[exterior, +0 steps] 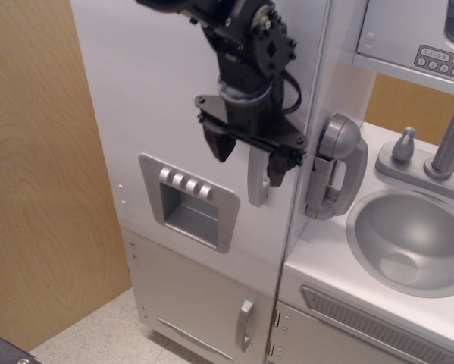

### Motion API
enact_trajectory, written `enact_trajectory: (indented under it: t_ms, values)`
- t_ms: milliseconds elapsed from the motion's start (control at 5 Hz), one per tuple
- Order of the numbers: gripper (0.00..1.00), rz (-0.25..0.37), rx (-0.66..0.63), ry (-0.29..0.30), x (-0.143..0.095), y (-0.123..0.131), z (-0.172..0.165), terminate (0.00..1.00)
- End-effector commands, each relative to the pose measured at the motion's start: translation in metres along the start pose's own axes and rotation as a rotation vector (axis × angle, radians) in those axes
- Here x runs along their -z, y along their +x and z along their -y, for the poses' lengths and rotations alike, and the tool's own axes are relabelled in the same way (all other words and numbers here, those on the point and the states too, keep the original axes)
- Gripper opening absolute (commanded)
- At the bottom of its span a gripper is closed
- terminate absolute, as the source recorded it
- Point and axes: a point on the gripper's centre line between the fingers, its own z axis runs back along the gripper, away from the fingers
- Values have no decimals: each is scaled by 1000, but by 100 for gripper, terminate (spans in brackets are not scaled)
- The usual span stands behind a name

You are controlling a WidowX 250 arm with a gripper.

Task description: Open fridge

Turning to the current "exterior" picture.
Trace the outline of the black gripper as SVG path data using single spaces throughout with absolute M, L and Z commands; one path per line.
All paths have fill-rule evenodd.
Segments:
M 280 187 L 285 174 L 305 160 L 306 137 L 289 121 L 302 101 L 283 107 L 283 93 L 268 93 L 260 99 L 226 100 L 221 96 L 195 98 L 199 122 L 213 155 L 225 162 L 238 140 L 269 152 L 268 177 L 272 187 Z

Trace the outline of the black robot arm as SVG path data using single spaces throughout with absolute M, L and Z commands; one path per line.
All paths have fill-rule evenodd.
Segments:
M 308 145 L 288 119 L 302 97 L 284 106 L 284 86 L 301 87 L 286 69 L 296 59 L 296 41 L 272 1 L 144 1 L 161 13 L 178 13 L 200 24 L 213 48 L 220 75 L 217 96 L 197 96 L 199 122 L 220 162 L 236 142 L 268 153 L 269 184 L 279 187 L 285 174 L 301 165 Z

